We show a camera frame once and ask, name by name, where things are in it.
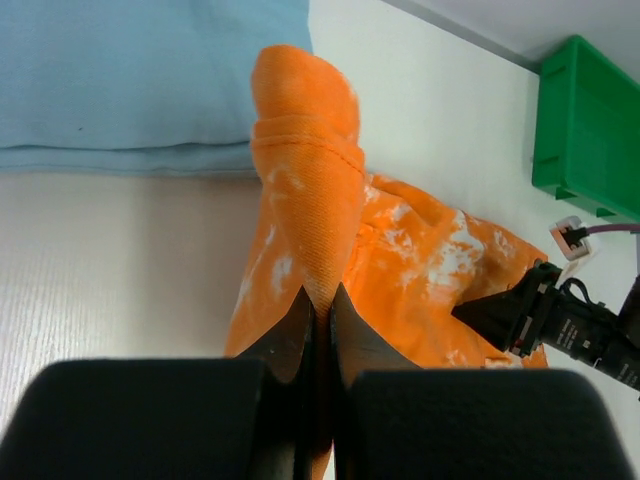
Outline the orange tie-dye trousers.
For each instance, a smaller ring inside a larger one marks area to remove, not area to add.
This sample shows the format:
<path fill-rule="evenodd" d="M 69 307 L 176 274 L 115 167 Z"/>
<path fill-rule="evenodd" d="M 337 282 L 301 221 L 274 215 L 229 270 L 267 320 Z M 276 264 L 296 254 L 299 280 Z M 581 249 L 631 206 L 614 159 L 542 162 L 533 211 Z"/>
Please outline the orange tie-dye trousers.
<path fill-rule="evenodd" d="M 234 356 L 305 290 L 319 336 L 344 287 L 361 317 L 425 368 L 543 368 L 452 315 L 461 302 L 513 287 L 542 253 L 512 232 L 410 184 L 370 174 L 358 99 L 333 65 L 290 45 L 264 48 L 251 75 L 250 147 L 262 183 L 254 240 L 231 317 Z"/>

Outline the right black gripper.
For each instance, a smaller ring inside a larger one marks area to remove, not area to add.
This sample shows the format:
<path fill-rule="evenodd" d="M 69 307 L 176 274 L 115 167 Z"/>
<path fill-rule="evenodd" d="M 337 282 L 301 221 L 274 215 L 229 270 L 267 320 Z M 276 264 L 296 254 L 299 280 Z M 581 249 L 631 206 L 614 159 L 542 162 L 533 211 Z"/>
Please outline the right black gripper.
<path fill-rule="evenodd" d="M 639 282 L 619 313 L 589 297 L 586 285 L 538 261 L 513 289 L 464 302 L 452 315 L 497 350 L 525 357 L 544 343 L 639 389 Z"/>

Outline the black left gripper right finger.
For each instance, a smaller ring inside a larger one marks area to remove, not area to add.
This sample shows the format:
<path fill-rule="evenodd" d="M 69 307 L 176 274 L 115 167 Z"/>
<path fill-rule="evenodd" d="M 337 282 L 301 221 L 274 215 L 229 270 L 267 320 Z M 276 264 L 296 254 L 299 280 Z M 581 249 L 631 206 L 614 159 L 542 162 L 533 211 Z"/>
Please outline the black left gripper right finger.
<path fill-rule="evenodd" d="M 423 369 L 339 287 L 330 313 L 339 479 L 630 479 L 605 405 L 581 375 Z"/>

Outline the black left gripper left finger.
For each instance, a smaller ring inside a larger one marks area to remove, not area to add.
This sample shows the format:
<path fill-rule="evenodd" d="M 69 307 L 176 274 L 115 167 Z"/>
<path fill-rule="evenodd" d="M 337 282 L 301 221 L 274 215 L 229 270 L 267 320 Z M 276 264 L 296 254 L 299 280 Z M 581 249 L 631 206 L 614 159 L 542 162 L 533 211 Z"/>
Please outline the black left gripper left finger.
<path fill-rule="evenodd" d="M 26 388 L 5 479 L 307 479 L 314 311 L 233 358 L 61 361 Z"/>

